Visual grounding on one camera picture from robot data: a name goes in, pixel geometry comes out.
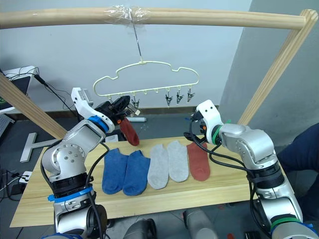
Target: white wall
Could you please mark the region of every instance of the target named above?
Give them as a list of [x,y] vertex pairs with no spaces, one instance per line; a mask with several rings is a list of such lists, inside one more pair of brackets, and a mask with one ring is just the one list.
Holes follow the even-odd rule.
[[[319,11],[319,1],[253,0],[250,11],[299,15],[307,8]],[[244,29],[218,108],[224,120],[239,120],[288,33],[283,29]],[[276,146],[291,143],[319,122],[318,39],[317,22],[249,123],[251,128],[263,129]]]
[[[219,1],[147,1],[132,0],[130,6],[209,8],[244,10],[251,0]],[[1,11],[18,11],[43,8],[102,7],[127,4],[114,0],[1,0]],[[196,93],[186,103],[187,89],[180,106],[195,106],[206,99],[219,104],[230,67],[242,32],[241,27],[144,25],[138,27],[138,37],[145,60],[170,62],[174,67],[194,68],[200,74],[200,82],[192,88]],[[105,75],[113,76],[115,70],[139,61],[133,28],[121,25],[70,25],[26,27],[0,30],[0,67],[3,70],[26,65],[40,68],[41,77],[57,89],[71,92],[72,87],[89,89],[95,106],[105,98],[93,93],[93,82]],[[101,93],[115,93],[172,84],[193,82],[187,72],[173,73],[163,66],[143,66],[128,69],[116,81],[105,81]],[[173,90],[171,106],[176,105]],[[144,95],[140,107],[165,107],[165,91]],[[29,95],[45,111],[61,110],[62,103],[34,81]]]

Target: clothes hanger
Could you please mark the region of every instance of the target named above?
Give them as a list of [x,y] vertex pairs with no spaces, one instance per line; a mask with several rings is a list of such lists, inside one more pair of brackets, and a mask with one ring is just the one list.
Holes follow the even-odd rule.
[[[138,40],[138,36],[137,36],[137,33],[136,33],[136,28],[135,28],[135,25],[132,21],[132,16],[131,16],[131,9],[129,11],[129,18],[131,20],[131,23],[133,24],[133,29],[134,29],[134,34],[135,34],[135,38],[136,38],[136,42],[137,42],[137,46],[138,46],[138,50],[139,50],[139,53],[140,53],[140,61],[137,62],[137,63],[134,63],[134,64],[130,64],[130,65],[127,65],[127,66],[123,66],[119,69],[117,69],[115,71],[115,77],[111,77],[111,76],[104,76],[104,77],[101,77],[100,79],[96,80],[93,84],[93,91],[96,95],[98,96],[104,96],[104,97],[108,97],[109,99],[112,98],[112,96],[114,95],[125,95],[125,94],[133,94],[133,96],[135,96],[135,94],[137,92],[144,92],[144,94],[146,95],[148,91],[155,91],[156,93],[159,92],[159,90],[162,90],[162,89],[167,89],[169,91],[170,88],[178,88],[178,90],[180,90],[181,87],[185,87],[185,86],[189,86],[189,91],[190,91],[190,88],[193,86],[193,85],[196,85],[198,84],[199,82],[199,74],[192,68],[188,68],[188,67],[178,67],[177,69],[174,69],[172,67],[172,65],[170,63],[167,63],[167,62],[163,62],[163,61],[144,61],[143,60],[143,57],[142,57],[142,54],[141,54],[141,49],[140,49],[140,44],[139,44],[139,40]],[[112,93],[112,94],[99,94],[97,93],[96,91],[96,86],[99,82],[101,82],[102,80],[104,79],[110,79],[110,80],[116,80],[120,77],[119,75],[119,72],[122,71],[122,70],[125,70],[129,67],[134,67],[134,66],[140,66],[140,65],[146,65],[146,64],[162,64],[162,65],[166,65],[166,66],[169,66],[170,67],[170,70],[172,72],[179,72],[180,70],[187,70],[187,71],[190,71],[192,72],[193,74],[196,75],[196,82],[194,83],[187,83],[187,84],[180,84],[180,85],[172,85],[172,86],[164,86],[164,87],[156,87],[156,88],[147,88],[147,89],[141,89],[141,90],[134,90],[134,91],[126,91],[126,92],[117,92],[117,93]]]

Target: power strip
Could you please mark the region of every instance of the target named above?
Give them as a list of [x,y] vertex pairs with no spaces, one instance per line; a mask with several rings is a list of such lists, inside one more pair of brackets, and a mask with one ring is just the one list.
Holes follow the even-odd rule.
[[25,171],[22,174],[22,177],[19,179],[19,183],[28,183],[28,181],[30,180],[30,176],[31,176],[32,172],[30,171]]

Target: sock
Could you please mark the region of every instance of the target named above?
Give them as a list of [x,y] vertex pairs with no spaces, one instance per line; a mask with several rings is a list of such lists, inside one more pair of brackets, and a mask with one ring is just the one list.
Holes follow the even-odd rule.
[[175,182],[182,182],[188,178],[187,148],[177,140],[167,146],[168,173]]
[[138,146],[140,144],[139,137],[127,118],[124,118],[124,120],[120,123],[120,129],[131,145]]
[[189,169],[193,178],[198,181],[205,181],[209,178],[210,168],[207,153],[198,147],[194,142],[187,146]]
[[145,158],[140,150],[130,154],[123,185],[125,195],[136,196],[145,190],[149,167],[150,159]]
[[118,148],[112,149],[104,157],[104,172],[102,189],[106,194],[121,191],[124,183],[128,156],[119,152]]
[[154,189],[164,188],[168,182],[168,152],[162,144],[151,148],[148,182]]

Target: wooden bar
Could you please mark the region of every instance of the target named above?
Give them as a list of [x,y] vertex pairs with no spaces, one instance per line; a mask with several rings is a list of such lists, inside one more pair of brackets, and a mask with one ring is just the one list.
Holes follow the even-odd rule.
[[301,15],[306,18],[306,24],[300,31],[292,30],[288,35],[283,47],[281,48],[277,58],[268,70],[263,81],[259,85],[257,91],[249,102],[243,115],[239,119],[239,124],[248,124],[257,112],[258,108],[265,100],[275,83],[279,80],[304,40],[310,33],[312,27],[318,20],[318,13],[312,9],[305,9]]
[[0,96],[53,137],[62,139],[66,134],[61,125],[33,103],[2,73],[0,73]]
[[[73,25],[129,24],[124,7],[42,9],[0,13],[0,29]],[[138,24],[217,25],[301,29],[304,16],[263,12],[179,8],[132,8],[132,21]]]

